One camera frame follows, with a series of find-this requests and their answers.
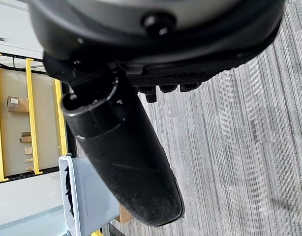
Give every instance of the gray striped carpet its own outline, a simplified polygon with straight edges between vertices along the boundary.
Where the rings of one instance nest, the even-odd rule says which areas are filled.
[[[160,228],[126,236],[302,236],[302,0],[258,58],[189,93],[145,104],[185,201]]]

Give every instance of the black cylinder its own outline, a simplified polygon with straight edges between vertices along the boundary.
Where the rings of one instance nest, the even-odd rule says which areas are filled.
[[[150,120],[126,78],[111,93],[78,107],[62,100],[72,132],[103,181],[138,220],[160,226],[183,216],[182,197]]]

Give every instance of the white wall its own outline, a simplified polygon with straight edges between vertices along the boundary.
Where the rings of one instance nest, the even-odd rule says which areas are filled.
[[[16,0],[0,0],[0,52],[42,58],[39,44],[30,22],[28,6]]]
[[[59,172],[0,183],[0,225],[61,205]]]
[[[0,236],[66,235],[63,206],[0,226]]]

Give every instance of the black plastic housing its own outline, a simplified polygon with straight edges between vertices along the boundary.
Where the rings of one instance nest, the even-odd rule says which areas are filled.
[[[116,61],[143,92],[148,88],[142,87],[167,85],[189,91],[251,60],[275,39],[284,3],[243,0],[210,22],[165,37],[106,28],[63,0],[31,0],[29,6],[46,52],[62,60]]]

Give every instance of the black knob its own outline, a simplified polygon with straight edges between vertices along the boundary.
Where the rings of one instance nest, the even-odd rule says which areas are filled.
[[[168,35],[176,27],[176,18],[169,13],[154,13],[145,16],[142,26],[150,36]]]

